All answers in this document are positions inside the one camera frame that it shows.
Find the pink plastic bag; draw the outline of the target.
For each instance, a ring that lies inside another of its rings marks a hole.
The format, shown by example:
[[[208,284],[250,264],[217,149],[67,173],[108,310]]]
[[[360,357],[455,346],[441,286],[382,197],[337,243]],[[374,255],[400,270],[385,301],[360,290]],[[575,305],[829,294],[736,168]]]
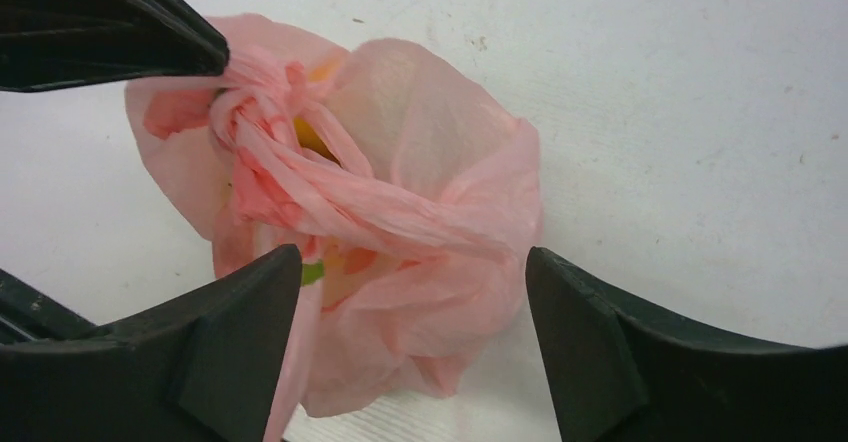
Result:
[[[409,41],[350,51],[257,14],[212,24],[231,50],[222,75],[131,82],[125,108],[217,276],[281,245],[301,253],[284,429],[297,407],[452,396],[525,294],[542,225],[536,129]],[[295,117],[338,163],[299,145]]]

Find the yellow fake mango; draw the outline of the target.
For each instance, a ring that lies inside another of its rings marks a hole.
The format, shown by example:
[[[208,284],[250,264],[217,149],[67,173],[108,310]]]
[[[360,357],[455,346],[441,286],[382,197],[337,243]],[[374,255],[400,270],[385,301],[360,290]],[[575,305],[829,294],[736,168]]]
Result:
[[[316,152],[321,157],[330,160],[333,163],[338,163],[336,157],[327,148],[313,128],[302,117],[295,117],[293,119],[293,127],[296,132],[298,143],[302,148]]]

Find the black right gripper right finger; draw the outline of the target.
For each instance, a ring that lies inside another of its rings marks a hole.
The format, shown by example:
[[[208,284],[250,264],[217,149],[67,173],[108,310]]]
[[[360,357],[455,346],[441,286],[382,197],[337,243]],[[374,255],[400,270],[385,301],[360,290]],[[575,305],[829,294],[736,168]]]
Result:
[[[843,441],[847,349],[730,332],[535,247],[531,315],[565,441]]]

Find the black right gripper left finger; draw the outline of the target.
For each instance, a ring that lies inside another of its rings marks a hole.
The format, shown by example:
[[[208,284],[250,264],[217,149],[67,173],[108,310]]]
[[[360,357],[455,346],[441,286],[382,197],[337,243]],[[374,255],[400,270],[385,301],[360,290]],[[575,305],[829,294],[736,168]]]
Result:
[[[5,441],[279,441],[299,251],[105,325],[1,276]]]

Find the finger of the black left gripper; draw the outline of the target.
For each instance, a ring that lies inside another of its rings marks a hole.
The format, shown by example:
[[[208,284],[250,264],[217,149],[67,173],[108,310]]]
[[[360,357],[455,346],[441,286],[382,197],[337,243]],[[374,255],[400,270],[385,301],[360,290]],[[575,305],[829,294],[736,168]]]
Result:
[[[225,37],[184,0],[1,0],[1,89],[223,73]]]

